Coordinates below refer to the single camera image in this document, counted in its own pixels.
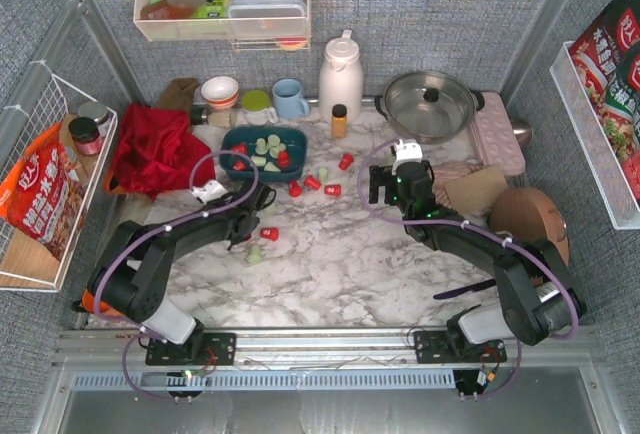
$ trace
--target white thermos kettle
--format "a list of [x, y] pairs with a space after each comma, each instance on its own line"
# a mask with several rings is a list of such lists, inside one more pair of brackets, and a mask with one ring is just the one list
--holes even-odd
[[318, 101], [322, 118], [331, 123], [331, 111], [336, 104], [347, 107], [347, 122], [353, 122], [362, 108], [364, 75], [360, 65], [360, 48], [351, 39], [351, 31], [327, 43], [324, 63], [320, 69]]

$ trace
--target stainless steel pot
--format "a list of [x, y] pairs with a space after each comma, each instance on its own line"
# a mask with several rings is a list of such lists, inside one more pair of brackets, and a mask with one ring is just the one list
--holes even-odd
[[440, 144], [469, 125], [484, 97], [451, 76], [424, 71], [395, 78], [375, 105], [401, 136]]

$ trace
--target red velvet bag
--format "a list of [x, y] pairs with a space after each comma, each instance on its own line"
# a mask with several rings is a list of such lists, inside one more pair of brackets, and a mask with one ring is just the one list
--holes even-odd
[[[195, 164], [211, 150], [187, 131], [189, 114], [131, 104], [127, 109], [111, 170], [126, 192], [151, 199], [166, 191], [189, 188]], [[200, 166], [194, 184], [215, 179], [213, 160]]]

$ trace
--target blue plastic container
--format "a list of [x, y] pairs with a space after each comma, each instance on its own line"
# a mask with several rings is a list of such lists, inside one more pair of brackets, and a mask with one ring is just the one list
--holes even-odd
[[[307, 136], [298, 129], [289, 127], [236, 127], [227, 132], [222, 140], [222, 150], [229, 150], [233, 146], [245, 143], [249, 150], [249, 156], [256, 155], [256, 141], [261, 137], [267, 140], [271, 135], [275, 134], [280, 138], [280, 142], [284, 142], [287, 146], [287, 153], [291, 159], [291, 164], [282, 169], [282, 172], [267, 172], [260, 170], [261, 182], [289, 182], [295, 181], [302, 177], [302, 169], [307, 160]], [[272, 158], [269, 153], [262, 157], [267, 158], [267, 162], [273, 162], [278, 165], [277, 159]], [[220, 166], [225, 170], [229, 177], [235, 181], [244, 181], [253, 178], [253, 170], [234, 171], [233, 165], [240, 159], [237, 156], [224, 154], [220, 156]]]

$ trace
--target pink tray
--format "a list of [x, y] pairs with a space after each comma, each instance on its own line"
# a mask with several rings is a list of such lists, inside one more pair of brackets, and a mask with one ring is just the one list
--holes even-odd
[[485, 166], [500, 166], [505, 176], [519, 176], [525, 161], [500, 95], [483, 92], [485, 106], [476, 112], [469, 132]]

